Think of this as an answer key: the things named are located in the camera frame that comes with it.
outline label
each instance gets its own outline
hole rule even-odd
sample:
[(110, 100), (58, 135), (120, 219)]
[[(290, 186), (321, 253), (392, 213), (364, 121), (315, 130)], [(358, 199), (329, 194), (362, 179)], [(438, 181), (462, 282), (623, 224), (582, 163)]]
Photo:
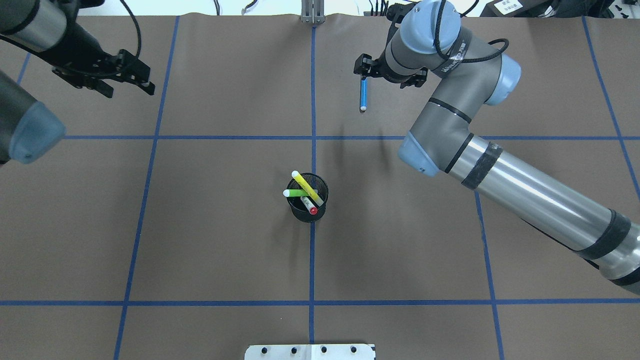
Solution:
[(503, 0), (495, 3), (495, 8), (498, 9), (503, 15), (514, 12), (522, 8), (522, 4), (518, 0)]

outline blue marker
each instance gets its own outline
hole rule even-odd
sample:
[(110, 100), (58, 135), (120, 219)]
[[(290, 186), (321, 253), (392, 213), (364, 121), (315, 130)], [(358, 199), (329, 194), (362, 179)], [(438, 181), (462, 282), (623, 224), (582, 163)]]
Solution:
[(367, 109), (367, 78), (360, 80), (360, 111)]

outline vertical blue line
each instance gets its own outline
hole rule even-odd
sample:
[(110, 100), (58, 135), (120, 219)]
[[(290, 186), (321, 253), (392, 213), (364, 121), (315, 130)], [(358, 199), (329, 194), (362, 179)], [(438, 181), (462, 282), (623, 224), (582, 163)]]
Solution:
[(484, 230), (484, 217), (482, 215), (482, 204), (480, 203), (480, 195), (474, 192), (476, 196), (476, 209), (478, 218), (480, 219), (480, 229), (482, 230), (482, 243), (484, 245), (484, 265), (486, 267), (486, 278), (489, 282), (489, 294), (491, 296), (491, 308), (493, 311), (493, 326), (495, 327), (495, 338), (498, 343), (498, 355), (500, 360), (504, 360), (504, 349), (502, 347), (502, 333), (500, 332), (500, 320), (498, 319), (498, 306), (495, 301), (495, 290), (493, 289), (493, 275), (491, 273), (491, 261), (489, 259), (489, 246), (486, 242), (486, 231)]
[(20, 85), (22, 82), (22, 77), (24, 76), (24, 72), (27, 70), (27, 64), (29, 63), (29, 59), (31, 58), (31, 53), (27, 53), (27, 56), (24, 57), (24, 62), (22, 63), (22, 69), (20, 69), (20, 74), (18, 75), (18, 80), (16, 83)]
[(638, 186), (638, 182), (636, 179), (636, 172), (634, 172), (634, 167), (633, 165), (631, 165), (631, 160), (629, 159), (629, 154), (627, 153), (627, 146), (625, 145), (625, 141), (622, 138), (622, 132), (620, 131), (620, 126), (618, 125), (618, 119), (616, 119), (616, 114), (613, 112), (613, 106), (611, 106), (609, 93), (607, 92), (607, 88), (604, 85), (604, 81), (602, 80), (602, 74), (600, 73), (600, 67), (598, 66), (598, 60), (596, 59), (596, 53), (593, 50), (593, 44), (591, 43), (589, 26), (587, 25), (587, 20), (584, 16), (582, 16), (582, 26), (584, 27), (584, 34), (587, 36), (587, 44), (589, 44), (589, 52), (591, 53), (591, 60), (593, 60), (593, 66), (596, 69), (596, 75), (598, 76), (598, 81), (600, 82), (600, 88), (602, 89), (602, 93), (604, 94), (604, 99), (607, 101), (609, 114), (611, 115), (611, 120), (613, 121), (613, 127), (616, 129), (616, 134), (618, 135), (618, 141), (620, 142), (620, 147), (622, 148), (622, 154), (624, 155), (625, 161), (627, 162), (629, 174), (631, 175), (631, 181), (633, 181), (634, 187), (636, 188), (636, 196), (638, 200), (640, 200), (640, 186)]
[(140, 235), (142, 234), (142, 223), (145, 218), (145, 210), (147, 208), (147, 197), (149, 194), (149, 185), (151, 184), (151, 174), (154, 169), (154, 162), (156, 159), (156, 148), (158, 143), (158, 137), (160, 134), (160, 125), (162, 124), (162, 114), (164, 110), (164, 100), (166, 98), (166, 89), (169, 85), (169, 75), (171, 74), (171, 64), (173, 61), (173, 50), (175, 49), (175, 39), (178, 35), (178, 25), (180, 23), (180, 17), (175, 17), (175, 24), (173, 25), (173, 37), (171, 40), (171, 49), (169, 50), (169, 59), (166, 64), (166, 72), (164, 74), (164, 85), (162, 89), (162, 96), (160, 99), (160, 107), (158, 109), (158, 117), (156, 120), (156, 131), (154, 135), (154, 143), (151, 146), (151, 155), (149, 157), (149, 165), (147, 168), (147, 178), (145, 180), (145, 189), (142, 194), (142, 205), (140, 206), (140, 215), (138, 217), (138, 227), (136, 229), (136, 239), (133, 243), (133, 251), (131, 253), (131, 263), (129, 264), (129, 276), (127, 277), (127, 287), (124, 294), (124, 304), (122, 306), (122, 313), (120, 314), (120, 325), (118, 326), (118, 337), (116, 339), (116, 347), (113, 352), (113, 359), (118, 360), (120, 357), (120, 347), (122, 345), (122, 335), (124, 334), (124, 325), (127, 319), (127, 310), (129, 307), (129, 297), (131, 296), (131, 284), (133, 283), (133, 272), (136, 268), (136, 259), (138, 258), (138, 247), (140, 246)]
[[(316, 172), (316, 27), (311, 28), (311, 172)], [(309, 343), (315, 342), (316, 224), (309, 231)]]

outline light blue cap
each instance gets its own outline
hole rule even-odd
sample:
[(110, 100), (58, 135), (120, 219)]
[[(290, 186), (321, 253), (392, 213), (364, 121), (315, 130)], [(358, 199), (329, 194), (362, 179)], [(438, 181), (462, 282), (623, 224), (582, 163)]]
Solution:
[(406, 134), (402, 145), (400, 145), (398, 156), (415, 170), (428, 176), (435, 176), (439, 171), (418, 140), (411, 134), (411, 131)]
[(493, 94), (484, 103), (487, 105), (498, 105), (504, 101), (507, 96), (515, 89), (522, 75), (522, 69), (514, 59), (507, 54), (502, 53), (502, 67), (500, 68), (500, 77), (495, 85)]
[(9, 157), (23, 164), (32, 163), (54, 147), (66, 132), (64, 124), (42, 102), (36, 101), (13, 131)]
[[(419, 54), (435, 54), (433, 45), (436, 32), (436, 20), (440, 0), (425, 0), (404, 17), (400, 26), (400, 37), (404, 44), (412, 51)], [(460, 32), (460, 14), (456, 8), (447, 2), (442, 11), (440, 23), (440, 48), (442, 51), (453, 45)]]

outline black mesh cup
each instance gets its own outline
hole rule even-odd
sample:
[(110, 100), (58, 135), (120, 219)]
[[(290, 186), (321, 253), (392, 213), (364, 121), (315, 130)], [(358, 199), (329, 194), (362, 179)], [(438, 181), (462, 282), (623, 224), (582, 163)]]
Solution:
[[(322, 180), (322, 177), (319, 177), (318, 175), (311, 174), (310, 172), (304, 172), (300, 175), (302, 175), (302, 178), (311, 185), (311, 188), (318, 190), (318, 196), (320, 196), (320, 199), (324, 201), (324, 204), (317, 207), (318, 212), (315, 215), (311, 215), (299, 197), (288, 197), (287, 202), (291, 207), (291, 212), (298, 220), (302, 222), (318, 221), (324, 215), (324, 211), (326, 210), (326, 201), (329, 199), (329, 187), (327, 187), (326, 182)], [(291, 179), (287, 185), (287, 189), (302, 189), (302, 187), (294, 179)]]

